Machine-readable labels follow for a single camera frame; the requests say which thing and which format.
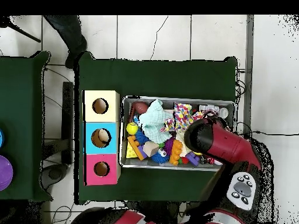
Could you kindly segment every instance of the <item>light blue cloth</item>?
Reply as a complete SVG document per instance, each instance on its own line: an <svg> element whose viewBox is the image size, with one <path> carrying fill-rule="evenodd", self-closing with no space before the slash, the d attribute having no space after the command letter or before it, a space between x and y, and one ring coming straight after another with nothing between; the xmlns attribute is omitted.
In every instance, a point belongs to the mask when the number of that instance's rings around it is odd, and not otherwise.
<svg viewBox="0 0 299 224"><path fill-rule="evenodd" d="M153 101L147 112L139 116L139 124L144 135L156 144L161 144L172 137L168 131L161 132L165 120L173 118L173 114L163 110L162 104L160 100Z"/></svg>

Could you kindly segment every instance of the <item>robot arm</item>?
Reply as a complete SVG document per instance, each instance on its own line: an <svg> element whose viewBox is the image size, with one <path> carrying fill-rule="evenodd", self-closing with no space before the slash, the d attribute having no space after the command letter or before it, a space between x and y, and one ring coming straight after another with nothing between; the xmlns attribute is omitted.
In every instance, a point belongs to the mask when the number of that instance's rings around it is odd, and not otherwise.
<svg viewBox="0 0 299 224"><path fill-rule="evenodd" d="M251 143L227 131L223 120L216 117L194 122L184 141L189 149L223 163L206 188L206 201L195 218L202 217L203 224L253 224L262 163Z"/></svg>

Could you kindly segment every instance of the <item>black shoe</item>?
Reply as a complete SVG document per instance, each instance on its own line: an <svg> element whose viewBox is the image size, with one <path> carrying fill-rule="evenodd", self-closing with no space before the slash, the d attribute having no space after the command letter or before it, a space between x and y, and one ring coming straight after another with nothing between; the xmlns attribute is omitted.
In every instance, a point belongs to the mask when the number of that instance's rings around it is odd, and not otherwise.
<svg viewBox="0 0 299 224"><path fill-rule="evenodd" d="M76 48L75 51L69 51L67 60L65 60L65 67L68 69L73 69L74 67L74 61L76 57L83 51L85 51L87 48L87 41L85 37L82 35L82 43L79 45L79 47Z"/></svg>

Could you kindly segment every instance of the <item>purple disc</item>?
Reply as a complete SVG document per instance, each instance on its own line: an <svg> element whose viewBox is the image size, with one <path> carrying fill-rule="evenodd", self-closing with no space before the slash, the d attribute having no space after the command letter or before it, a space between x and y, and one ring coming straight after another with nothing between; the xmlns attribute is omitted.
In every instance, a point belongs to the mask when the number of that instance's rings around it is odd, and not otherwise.
<svg viewBox="0 0 299 224"><path fill-rule="evenodd" d="M12 165L7 158L0 155L0 191L4 190L12 181Z"/></svg>

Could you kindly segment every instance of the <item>yellow block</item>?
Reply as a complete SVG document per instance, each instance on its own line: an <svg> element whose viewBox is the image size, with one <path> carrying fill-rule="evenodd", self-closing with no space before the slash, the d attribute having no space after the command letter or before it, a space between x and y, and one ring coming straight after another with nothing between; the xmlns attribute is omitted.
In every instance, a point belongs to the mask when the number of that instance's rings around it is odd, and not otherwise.
<svg viewBox="0 0 299 224"><path fill-rule="evenodd" d="M120 98L119 94L114 90L84 90L85 105L85 121L86 122L118 122L120 118ZM96 113L93 109L94 102L101 99L99 104L96 104L101 109L104 107L104 113Z"/></svg>
<svg viewBox="0 0 299 224"><path fill-rule="evenodd" d="M136 158L136 157L138 157L138 156L136 155L134 149L132 148L132 146L128 142L126 158Z"/></svg>

